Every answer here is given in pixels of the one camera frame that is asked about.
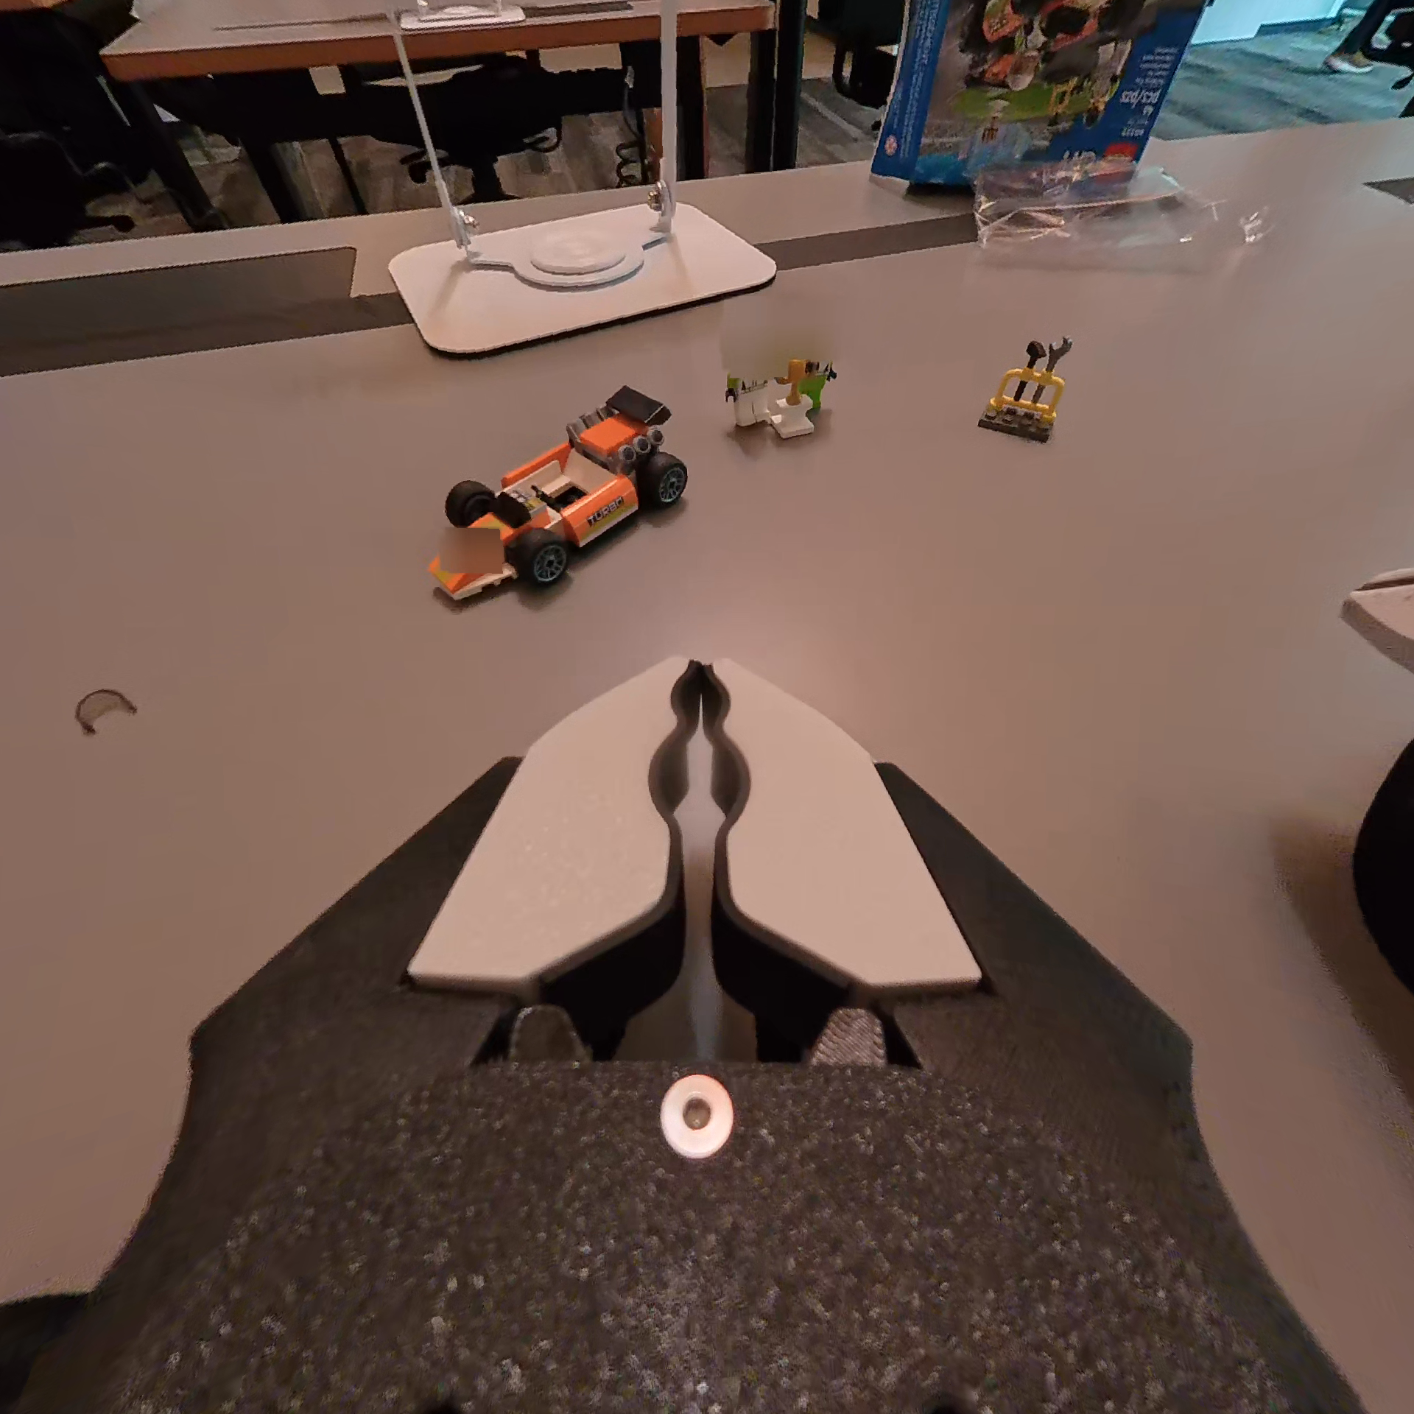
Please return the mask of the black mesh office chair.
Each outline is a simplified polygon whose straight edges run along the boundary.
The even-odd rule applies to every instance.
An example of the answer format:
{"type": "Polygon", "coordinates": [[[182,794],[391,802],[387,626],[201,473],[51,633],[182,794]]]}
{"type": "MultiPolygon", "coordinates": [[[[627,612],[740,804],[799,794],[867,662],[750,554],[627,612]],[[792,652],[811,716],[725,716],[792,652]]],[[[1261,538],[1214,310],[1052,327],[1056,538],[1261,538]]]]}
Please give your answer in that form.
{"type": "Polygon", "coordinates": [[[1405,745],[1355,827],[1351,894],[1369,942],[1414,992],[1414,745],[1405,745]]]}

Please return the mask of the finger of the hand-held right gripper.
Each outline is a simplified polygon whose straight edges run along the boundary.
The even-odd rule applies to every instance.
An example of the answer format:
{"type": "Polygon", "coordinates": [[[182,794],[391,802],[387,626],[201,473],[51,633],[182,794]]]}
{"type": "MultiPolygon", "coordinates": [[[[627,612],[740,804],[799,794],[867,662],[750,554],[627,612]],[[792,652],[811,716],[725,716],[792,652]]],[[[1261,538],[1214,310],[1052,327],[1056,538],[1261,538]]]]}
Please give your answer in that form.
{"type": "Polygon", "coordinates": [[[1343,618],[1393,665],[1414,671],[1414,566],[1381,570],[1345,590],[1343,618]]]}

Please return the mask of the white booklet stand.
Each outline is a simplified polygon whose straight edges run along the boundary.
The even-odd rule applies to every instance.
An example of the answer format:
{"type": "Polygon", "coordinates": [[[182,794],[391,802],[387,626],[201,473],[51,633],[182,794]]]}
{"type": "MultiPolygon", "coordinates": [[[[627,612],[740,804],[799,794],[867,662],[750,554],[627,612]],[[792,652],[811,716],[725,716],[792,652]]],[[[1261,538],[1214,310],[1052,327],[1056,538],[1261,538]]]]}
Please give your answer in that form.
{"type": "Polygon", "coordinates": [[[406,16],[391,8],[433,191],[450,227],[449,245],[391,258],[391,282],[433,353],[486,356],[774,282],[774,264],[762,247],[693,203],[675,203],[675,30],[681,6],[660,0],[660,175],[645,185],[645,201],[479,232],[473,210],[449,194],[406,55],[406,16]]]}

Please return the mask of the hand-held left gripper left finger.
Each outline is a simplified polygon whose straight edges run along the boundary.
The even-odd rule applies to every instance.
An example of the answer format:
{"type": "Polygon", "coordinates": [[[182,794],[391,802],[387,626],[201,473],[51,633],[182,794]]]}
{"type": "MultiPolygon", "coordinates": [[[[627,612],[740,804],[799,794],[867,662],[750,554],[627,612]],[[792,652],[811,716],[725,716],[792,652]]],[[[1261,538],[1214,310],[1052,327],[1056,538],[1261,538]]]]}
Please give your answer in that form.
{"type": "Polygon", "coordinates": [[[407,982],[530,1000],[645,928],[681,877],[691,734],[685,657],[550,722],[513,766],[407,982]]]}

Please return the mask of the orange lego race car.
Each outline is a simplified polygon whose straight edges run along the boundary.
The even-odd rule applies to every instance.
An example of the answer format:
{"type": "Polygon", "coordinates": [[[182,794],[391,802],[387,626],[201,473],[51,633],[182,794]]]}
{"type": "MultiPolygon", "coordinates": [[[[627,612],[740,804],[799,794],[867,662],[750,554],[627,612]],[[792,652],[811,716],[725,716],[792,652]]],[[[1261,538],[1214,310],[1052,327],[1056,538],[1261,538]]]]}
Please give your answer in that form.
{"type": "Polygon", "coordinates": [[[600,410],[574,415],[567,438],[535,460],[486,481],[455,481],[441,498],[449,532],[426,564],[433,584],[461,606],[502,579],[548,590],[571,556],[635,515],[675,508],[685,460],[668,454],[669,410],[617,388],[600,410]]]}

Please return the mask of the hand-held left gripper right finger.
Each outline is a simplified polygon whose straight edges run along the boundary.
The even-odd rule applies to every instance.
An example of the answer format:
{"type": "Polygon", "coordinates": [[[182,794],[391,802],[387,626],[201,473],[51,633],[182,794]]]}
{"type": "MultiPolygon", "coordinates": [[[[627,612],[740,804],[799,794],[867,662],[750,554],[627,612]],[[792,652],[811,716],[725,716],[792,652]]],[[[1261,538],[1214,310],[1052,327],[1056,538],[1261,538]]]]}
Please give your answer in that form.
{"type": "Polygon", "coordinates": [[[714,975],[739,1004],[968,995],[962,939],[874,758],[739,662],[702,665],[714,975]]]}

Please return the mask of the small wooden desk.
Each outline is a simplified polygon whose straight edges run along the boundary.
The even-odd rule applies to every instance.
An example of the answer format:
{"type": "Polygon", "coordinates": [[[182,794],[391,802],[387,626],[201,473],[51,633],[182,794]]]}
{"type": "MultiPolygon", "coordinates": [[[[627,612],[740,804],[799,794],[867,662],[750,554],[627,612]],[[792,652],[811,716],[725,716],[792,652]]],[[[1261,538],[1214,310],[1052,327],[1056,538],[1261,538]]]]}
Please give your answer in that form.
{"type": "Polygon", "coordinates": [[[479,55],[550,55],[594,43],[657,43],[660,6],[151,6],[98,46],[124,84],[260,75],[316,66],[466,62],[479,55]]]}

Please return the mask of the blue lego set box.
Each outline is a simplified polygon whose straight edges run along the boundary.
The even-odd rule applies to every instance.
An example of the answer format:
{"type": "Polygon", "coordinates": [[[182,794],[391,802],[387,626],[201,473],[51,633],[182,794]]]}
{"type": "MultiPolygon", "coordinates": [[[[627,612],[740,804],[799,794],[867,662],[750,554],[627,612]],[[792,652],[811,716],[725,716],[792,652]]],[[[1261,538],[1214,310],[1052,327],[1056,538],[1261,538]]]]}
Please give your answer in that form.
{"type": "Polygon", "coordinates": [[[871,175],[1139,164],[1206,0],[915,0],[871,175]]]}

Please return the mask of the small yellow lego piece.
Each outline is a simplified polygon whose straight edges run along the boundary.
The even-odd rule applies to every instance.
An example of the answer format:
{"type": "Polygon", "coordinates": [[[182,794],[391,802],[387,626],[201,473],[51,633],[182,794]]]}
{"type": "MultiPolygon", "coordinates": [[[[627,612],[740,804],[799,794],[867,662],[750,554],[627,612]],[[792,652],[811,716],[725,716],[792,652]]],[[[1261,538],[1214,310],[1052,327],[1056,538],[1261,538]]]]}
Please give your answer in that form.
{"type": "Polygon", "coordinates": [[[1061,343],[1026,343],[1026,363],[1011,368],[999,377],[999,393],[983,400],[983,410],[1037,410],[1056,418],[1065,383],[1056,377],[1056,363],[1071,353],[1071,339],[1061,343]]]}

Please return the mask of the clear plastic bag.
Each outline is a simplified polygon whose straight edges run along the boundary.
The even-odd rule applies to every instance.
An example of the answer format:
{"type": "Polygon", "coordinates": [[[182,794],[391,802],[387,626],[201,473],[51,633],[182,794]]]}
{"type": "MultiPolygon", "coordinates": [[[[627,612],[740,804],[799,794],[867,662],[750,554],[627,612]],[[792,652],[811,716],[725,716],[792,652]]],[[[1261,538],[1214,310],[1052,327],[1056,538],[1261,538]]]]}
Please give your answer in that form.
{"type": "Polygon", "coordinates": [[[977,175],[977,245],[999,258],[1188,258],[1271,232],[1268,203],[1226,203],[1164,169],[1044,164],[977,175]]]}

